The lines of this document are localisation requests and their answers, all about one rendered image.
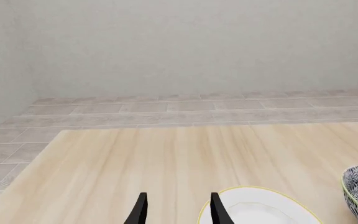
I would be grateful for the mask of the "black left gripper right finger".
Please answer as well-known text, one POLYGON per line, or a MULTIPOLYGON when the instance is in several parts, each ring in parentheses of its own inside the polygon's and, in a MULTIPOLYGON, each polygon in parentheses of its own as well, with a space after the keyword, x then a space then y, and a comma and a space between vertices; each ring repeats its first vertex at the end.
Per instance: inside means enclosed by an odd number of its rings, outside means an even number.
POLYGON ((210 211, 213 224, 234 224, 217 192, 211 193, 210 211))

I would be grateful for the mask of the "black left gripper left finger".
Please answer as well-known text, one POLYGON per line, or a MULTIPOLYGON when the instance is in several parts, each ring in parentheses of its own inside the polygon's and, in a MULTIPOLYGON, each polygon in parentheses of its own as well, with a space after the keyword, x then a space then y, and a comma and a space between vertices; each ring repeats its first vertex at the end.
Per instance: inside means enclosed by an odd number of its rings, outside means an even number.
POLYGON ((141 192, 124 224, 145 224, 147 219, 147 193, 141 192))

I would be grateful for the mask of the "white plate with yellow rim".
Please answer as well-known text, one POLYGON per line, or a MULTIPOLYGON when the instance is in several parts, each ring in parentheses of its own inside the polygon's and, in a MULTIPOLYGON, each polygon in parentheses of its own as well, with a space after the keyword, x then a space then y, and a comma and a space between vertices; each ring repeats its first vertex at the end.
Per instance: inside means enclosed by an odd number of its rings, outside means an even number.
MULTIPOLYGON (((304 205, 275 190, 237 186, 217 193, 234 224, 323 224, 304 205)), ((197 224, 213 224, 210 200, 201 209, 197 224)))

